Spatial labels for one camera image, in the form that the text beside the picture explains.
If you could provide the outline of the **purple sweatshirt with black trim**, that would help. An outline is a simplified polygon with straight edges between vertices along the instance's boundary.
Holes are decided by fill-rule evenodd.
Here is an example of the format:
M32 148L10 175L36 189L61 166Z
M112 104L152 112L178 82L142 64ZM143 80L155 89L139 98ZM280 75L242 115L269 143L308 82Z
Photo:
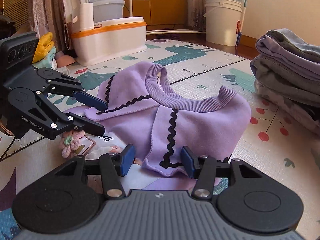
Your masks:
M98 98L107 110L77 106L72 113L102 124L113 135L136 149L135 160L145 174L130 180L132 188L189 190L180 152L189 147L197 156L227 161L251 119L248 102L237 92L221 87L215 96L201 100L177 94L160 64L139 62L121 70L99 86Z

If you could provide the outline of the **grey folded clothes stack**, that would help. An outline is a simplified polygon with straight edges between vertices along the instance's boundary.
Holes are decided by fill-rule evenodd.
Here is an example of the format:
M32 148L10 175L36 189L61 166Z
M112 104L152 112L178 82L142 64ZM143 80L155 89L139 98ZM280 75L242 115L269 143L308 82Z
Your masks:
M289 29L269 30L255 47L255 91L319 134L319 47Z

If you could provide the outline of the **mint green folded cloth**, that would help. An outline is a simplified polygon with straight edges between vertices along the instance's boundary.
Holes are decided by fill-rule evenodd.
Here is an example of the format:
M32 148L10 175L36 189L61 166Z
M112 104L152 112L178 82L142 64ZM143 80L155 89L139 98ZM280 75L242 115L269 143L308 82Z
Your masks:
M57 70L57 62L55 60L56 48L53 47L47 56L39 62L33 63L33 66L36 68L50 68Z

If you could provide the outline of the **yellow knitted folded garment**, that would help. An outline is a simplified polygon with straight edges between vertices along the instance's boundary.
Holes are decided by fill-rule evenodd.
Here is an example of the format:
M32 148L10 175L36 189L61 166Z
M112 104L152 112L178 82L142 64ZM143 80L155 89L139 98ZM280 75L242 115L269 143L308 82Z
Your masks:
M33 63L37 63L44 59L54 46L53 33L48 32L40 37L35 54L33 57Z

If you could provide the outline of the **brown curtain fabric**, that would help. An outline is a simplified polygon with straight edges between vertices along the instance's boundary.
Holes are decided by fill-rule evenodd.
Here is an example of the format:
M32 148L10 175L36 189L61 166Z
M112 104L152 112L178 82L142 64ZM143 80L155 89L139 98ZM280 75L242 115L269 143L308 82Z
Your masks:
M64 0L28 0L29 25L37 37L51 32L58 51L71 48Z

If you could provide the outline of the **white orange storage box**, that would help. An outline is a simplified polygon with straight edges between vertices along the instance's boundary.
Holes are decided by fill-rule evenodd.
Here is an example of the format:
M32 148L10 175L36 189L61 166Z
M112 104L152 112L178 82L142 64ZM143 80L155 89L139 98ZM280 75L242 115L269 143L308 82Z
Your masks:
M126 17L99 22L71 35L76 61L91 66L146 49L146 22Z

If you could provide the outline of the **grey plant pot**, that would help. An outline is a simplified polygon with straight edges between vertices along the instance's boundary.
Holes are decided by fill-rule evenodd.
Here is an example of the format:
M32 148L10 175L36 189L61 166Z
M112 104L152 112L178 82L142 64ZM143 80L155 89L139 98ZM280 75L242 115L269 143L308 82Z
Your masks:
M89 0L93 4L94 23L123 18L124 0Z

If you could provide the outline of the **white plastic bucket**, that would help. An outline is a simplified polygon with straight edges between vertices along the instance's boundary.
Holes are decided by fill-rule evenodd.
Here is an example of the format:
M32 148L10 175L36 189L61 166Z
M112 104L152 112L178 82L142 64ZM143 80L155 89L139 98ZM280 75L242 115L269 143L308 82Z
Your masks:
M244 0L204 0L206 41L223 46L236 45Z

